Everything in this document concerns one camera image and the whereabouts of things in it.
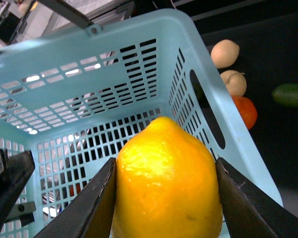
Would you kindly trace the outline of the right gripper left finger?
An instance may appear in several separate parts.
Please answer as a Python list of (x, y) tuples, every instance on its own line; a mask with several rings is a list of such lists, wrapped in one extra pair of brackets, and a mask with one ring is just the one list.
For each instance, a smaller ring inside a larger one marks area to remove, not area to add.
[(110, 158), (37, 238), (108, 238), (116, 199), (116, 159)]

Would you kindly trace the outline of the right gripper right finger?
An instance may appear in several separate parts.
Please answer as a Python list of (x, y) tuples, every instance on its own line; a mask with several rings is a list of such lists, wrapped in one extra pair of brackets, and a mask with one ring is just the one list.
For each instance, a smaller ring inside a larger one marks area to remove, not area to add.
[(220, 201), (232, 238), (298, 238), (298, 218), (224, 158), (216, 160)]

